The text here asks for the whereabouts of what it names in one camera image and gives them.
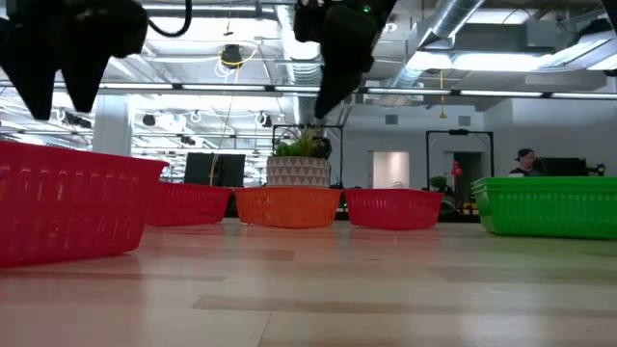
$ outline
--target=white patterned planter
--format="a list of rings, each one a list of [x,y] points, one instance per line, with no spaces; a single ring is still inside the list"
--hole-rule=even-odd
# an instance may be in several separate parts
[[[270,157],[267,185],[330,187],[330,163],[306,157]]]

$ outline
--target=plastic basket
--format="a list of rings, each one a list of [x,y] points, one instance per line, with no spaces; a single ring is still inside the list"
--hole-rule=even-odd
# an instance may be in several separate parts
[[[161,182],[148,224],[182,227],[219,223],[225,217],[230,195],[229,188]]]
[[[335,221],[342,191],[310,187],[235,190],[240,222],[266,227],[328,227]]]
[[[473,193],[495,234],[617,238],[617,177],[484,178]]]
[[[437,224],[443,195],[410,189],[347,189],[345,198],[354,226],[413,230]]]
[[[166,165],[0,141],[0,267],[136,249]]]

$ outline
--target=doorway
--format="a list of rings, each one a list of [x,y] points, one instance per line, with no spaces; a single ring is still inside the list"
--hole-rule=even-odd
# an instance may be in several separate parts
[[[454,152],[454,160],[463,170],[459,177],[459,193],[465,202],[470,200],[471,184],[484,176],[482,156],[480,152]]]
[[[368,152],[369,188],[410,188],[408,152]]]

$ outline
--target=green plant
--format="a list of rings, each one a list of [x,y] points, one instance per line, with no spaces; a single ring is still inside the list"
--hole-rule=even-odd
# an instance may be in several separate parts
[[[445,192],[447,189],[447,178],[444,176],[435,176],[430,180],[431,187],[435,188],[438,192]]]
[[[277,146],[275,156],[300,156],[316,157],[322,142],[316,128],[305,128],[299,133],[291,132],[293,142],[291,144],[280,143]]]

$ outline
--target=wooden floor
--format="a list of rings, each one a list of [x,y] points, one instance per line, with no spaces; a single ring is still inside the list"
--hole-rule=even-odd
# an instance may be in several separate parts
[[[478,225],[151,228],[0,270],[2,347],[615,347],[617,244]]]

